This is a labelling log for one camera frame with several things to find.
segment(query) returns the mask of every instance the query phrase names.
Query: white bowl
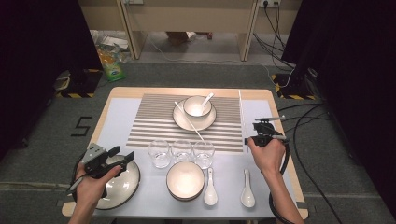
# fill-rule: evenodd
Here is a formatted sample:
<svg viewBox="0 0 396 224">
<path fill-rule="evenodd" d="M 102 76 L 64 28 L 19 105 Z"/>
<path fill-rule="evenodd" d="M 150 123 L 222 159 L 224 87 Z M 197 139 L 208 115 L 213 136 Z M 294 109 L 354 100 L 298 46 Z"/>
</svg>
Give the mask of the white bowl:
<svg viewBox="0 0 396 224">
<path fill-rule="evenodd" d="M 193 117 L 204 117 L 209 114 L 212 110 L 212 103 L 208 101 L 204 108 L 202 108 L 202 103 L 206 97 L 204 96 L 192 96 L 186 99 L 184 102 L 184 111 Z"/>
<path fill-rule="evenodd" d="M 176 163 L 166 175 L 169 192 L 180 201 L 190 201 L 198 197 L 204 189 L 204 184 L 204 172 L 191 161 Z"/>
<path fill-rule="evenodd" d="M 121 161 L 123 158 L 121 155 L 116 155 L 108 158 L 106 162 L 111 164 Z M 113 209 L 128 202 L 136 192 L 139 182 L 139 168 L 134 161 L 130 161 L 126 165 L 126 171 L 106 183 L 107 196 L 99 200 L 96 208 L 104 210 Z"/>
</svg>

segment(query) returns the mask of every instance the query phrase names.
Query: porcelain spoon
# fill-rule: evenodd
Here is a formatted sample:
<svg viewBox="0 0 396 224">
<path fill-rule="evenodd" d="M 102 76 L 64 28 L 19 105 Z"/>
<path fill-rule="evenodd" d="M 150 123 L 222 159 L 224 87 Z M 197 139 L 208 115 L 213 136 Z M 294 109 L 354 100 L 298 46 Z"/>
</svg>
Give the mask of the porcelain spoon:
<svg viewBox="0 0 396 224">
<path fill-rule="evenodd" d="M 207 179 L 207 187 L 205 191 L 204 201 L 207 205 L 214 205 L 218 202 L 218 194 L 213 186 L 213 169 L 207 168 L 209 178 Z"/>
<path fill-rule="evenodd" d="M 250 188 L 250 172 L 248 169 L 244 170 L 245 173 L 245 187 L 241 195 L 241 202 L 246 207 L 253 207 L 256 203 L 253 192 Z"/>
<path fill-rule="evenodd" d="M 201 107 L 204 110 L 205 105 L 207 104 L 207 102 L 210 100 L 210 98 L 212 98 L 215 94 L 213 92 L 210 92 L 207 96 L 206 99 L 202 102 Z"/>
</svg>

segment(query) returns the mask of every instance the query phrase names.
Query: glass cup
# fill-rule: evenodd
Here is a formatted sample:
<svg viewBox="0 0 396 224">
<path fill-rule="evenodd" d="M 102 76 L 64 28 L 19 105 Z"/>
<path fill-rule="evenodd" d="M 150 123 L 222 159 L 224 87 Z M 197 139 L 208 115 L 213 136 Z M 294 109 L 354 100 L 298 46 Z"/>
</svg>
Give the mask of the glass cup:
<svg viewBox="0 0 396 224">
<path fill-rule="evenodd" d="M 169 144 L 164 140 L 154 140 L 148 145 L 148 154 L 157 168 L 164 168 L 172 160 Z"/>
<path fill-rule="evenodd" d="M 201 169 L 207 169 L 212 165 L 215 147 L 210 142 L 197 142 L 192 147 L 194 162 Z"/>
<path fill-rule="evenodd" d="M 191 161 L 192 145 L 186 140 L 177 140 L 171 146 L 171 152 L 175 163 Z"/>
</svg>

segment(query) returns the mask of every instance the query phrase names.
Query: black cable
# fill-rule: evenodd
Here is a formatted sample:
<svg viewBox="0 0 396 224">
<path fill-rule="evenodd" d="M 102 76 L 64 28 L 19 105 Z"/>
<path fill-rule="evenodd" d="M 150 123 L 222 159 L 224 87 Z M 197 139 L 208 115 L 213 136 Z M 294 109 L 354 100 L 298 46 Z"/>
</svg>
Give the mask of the black cable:
<svg viewBox="0 0 396 224">
<path fill-rule="evenodd" d="M 323 191 L 320 189 L 320 187 L 318 186 L 318 184 L 316 183 L 316 181 L 312 178 L 312 176 L 308 173 L 308 171 L 306 170 L 303 162 L 300 159 L 300 155 L 298 153 L 298 149 L 297 149 L 297 144 L 296 144 L 296 133 L 297 133 L 297 127 L 299 126 L 300 121 L 303 119 L 303 117 L 305 117 L 306 115 L 308 115 L 311 111 L 313 111 L 314 109 L 320 107 L 321 105 L 316 105 L 313 108 L 309 109 L 305 114 L 302 115 L 301 118 L 298 119 L 296 125 L 295 125 L 295 129 L 293 132 L 293 144 L 294 144 L 294 151 L 297 157 L 298 162 L 300 163 L 301 167 L 303 168 L 305 174 L 308 176 L 308 178 L 311 180 L 311 182 L 314 184 L 315 188 L 318 190 L 318 192 L 320 193 L 320 195 L 323 197 L 323 199 L 326 201 L 327 205 L 329 205 L 330 209 L 332 210 L 332 213 L 334 214 L 335 218 L 337 218 L 339 223 L 342 223 L 340 217 L 337 215 L 337 213 L 335 212 L 334 208 L 332 208 L 332 205 L 330 204 L 329 200 L 327 199 L 327 197 L 324 195 Z"/>
<path fill-rule="evenodd" d="M 274 48 L 274 49 L 277 49 L 277 50 L 283 52 L 283 49 L 279 49 L 279 48 L 277 48 L 277 47 L 275 47 L 275 46 L 272 46 L 272 45 L 270 45 L 270 44 L 267 44 L 267 43 L 265 43 L 263 40 L 261 40 L 261 39 L 257 36 L 257 34 L 255 34 L 255 33 L 253 33 L 253 34 L 255 35 L 256 39 L 257 39 L 259 42 L 261 42 L 262 44 L 264 44 L 264 45 L 266 45 L 266 46 L 268 46 L 268 47 L 271 47 L 271 48 Z"/>
<path fill-rule="evenodd" d="M 257 42 L 259 43 L 259 45 L 260 45 L 265 51 L 267 51 L 268 54 L 270 54 L 270 55 L 272 56 L 273 62 L 274 62 L 274 58 L 276 58 L 278 61 L 280 61 L 281 63 L 285 64 L 287 67 L 289 67 L 289 68 L 294 68 L 292 65 L 290 65 L 289 63 L 286 63 L 285 61 L 283 61 L 282 59 L 280 59 L 276 54 L 274 54 L 273 49 L 278 49 L 278 48 L 276 48 L 275 46 L 271 46 L 271 45 L 265 43 L 264 41 L 262 41 L 262 40 L 257 36 L 257 34 L 253 34 L 253 35 L 256 37 Z M 290 72 L 290 70 L 286 70 L 286 69 L 283 69 L 283 68 L 279 67 L 275 62 L 274 62 L 274 66 L 275 66 L 276 68 L 280 69 L 280 70 Z"/>
<path fill-rule="evenodd" d="M 309 121 L 306 121 L 306 122 L 304 122 L 304 123 L 299 124 L 297 127 L 300 127 L 300 126 L 303 126 L 303 125 L 305 125 L 305 124 L 307 124 L 307 123 L 310 123 L 310 122 L 311 122 L 312 120 L 314 120 L 314 119 L 321 119 L 321 118 L 318 118 L 318 117 L 321 116 L 321 115 L 323 115 L 323 114 L 319 114 L 319 115 L 317 115 L 316 117 L 306 117 L 306 118 L 311 118 L 311 119 L 310 119 Z M 294 126 L 294 128 L 289 128 L 289 129 L 287 129 L 287 130 L 285 131 L 285 133 L 288 133 L 289 131 L 291 131 L 291 130 L 297 128 L 297 127 Z"/>
<path fill-rule="evenodd" d="M 275 14 L 276 14 L 276 31 L 277 31 L 277 36 L 279 37 L 279 41 L 282 44 L 283 49 L 285 49 L 285 44 L 283 43 L 281 37 L 280 37 L 280 30 L 279 30 L 279 21 L 280 21 L 280 8 L 279 8 L 279 3 L 275 3 Z"/>
<path fill-rule="evenodd" d="M 285 48 L 285 44 L 282 42 L 282 39 L 280 38 L 280 36 L 277 35 L 276 29 L 274 28 L 274 25 L 272 24 L 272 21 L 271 21 L 270 17 L 268 16 L 266 7 L 264 8 L 264 13 L 265 13 L 265 16 L 267 17 L 268 21 L 270 22 L 270 25 L 275 33 L 276 38 L 280 41 L 280 44 L 282 45 L 282 47 Z"/>
<path fill-rule="evenodd" d="M 283 173 L 285 173 L 286 167 L 288 166 L 288 162 L 289 162 L 289 157 L 290 157 L 290 147 L 289 147 L 289 143 L 285 144 L 286 147 L 286 151 L 285 151 L 285 160 L 283 160 L 283 164 L 282 167 L 280 168 L 280 173 L 283 175 Z M 277 220 L 281 221 L 284 224 L 293 224 L 293 222 L 288 221 L 287 219 L 283 218 L 275 209 L 274 206 L 274 199 L 272 197 L 272 194 L 270 192 L 270 196 L 269 196 L 269 204 L 270 204 L 270 209 L 272 211 L 272 213 L 274 214 L 274 216 L 277 218 Z"/>
<path fill-rule="evenodd" d="M 306 118 L 306 119 L 324 119 L 324 120 L 330 120 L 330 119 L 320 118 L 320 116 L 322 116 L 322 115 L 324 115 L 324 114 L 327 114 L 327 112 L 321 113 L 321 114 L 319 114 L 319 115 L 317 115 L 317 116 L 314 116 L 314 117 L 305 116 L 305 118 Z M 292 120 L 292 119 L 299 119 L 299 118 L 300 118 L 300 117 L 292 117 L 292 118 L 288 118 L 288 119 L 282 119 L 282 122 L 289 121 L 289 120 Z"/>
<path fill-rule="evenodd" d="M 286 106 L 286 107 L 283 107 L 281 109 L 278 109 L 277 112 L 280 112 L 280 111 L 283 111 L 283 110 L 286 110 L 286 109 L 290 109 L 290 108 L 294 108 L 294 107 L 297 107 L 297 106 L 304 106 L 304 105 L 323 105 L 323 104 L 321 104 L 321 103 L 313 103 L 313 104 L 290 105 L 290 106 Z"/>
</svg>

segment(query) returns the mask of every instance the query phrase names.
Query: human hand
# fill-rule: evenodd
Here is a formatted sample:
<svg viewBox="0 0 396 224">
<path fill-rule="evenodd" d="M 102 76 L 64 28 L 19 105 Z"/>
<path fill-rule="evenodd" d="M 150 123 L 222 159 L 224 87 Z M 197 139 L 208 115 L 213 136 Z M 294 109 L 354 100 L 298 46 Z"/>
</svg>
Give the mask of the human hand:
<svg viewBox="0 0 396 224">
<path fill-rule="evenodd" d="M 251 137 L 247 140 L 253 154 L 254 162 L 262 171 L 263 175 L 278 174 L 282 164 L 282 158 L 285 154 L 285 146 L 277 139 L 271 140 L 267 146 L 258 147 L 254 144 Z"/>
<path fill-rule="evenodd" d="M 77 204 L 84 206 L 96 207 L 99 199 L 102 197 L 106 183 L 120 172 L 121 167 L 115 166 L 100 179 L 84 176 L 83 180 L 77 187 Z M 78 164 L 76 178 L 85 175 L 84 164 Z"/>
</svg>

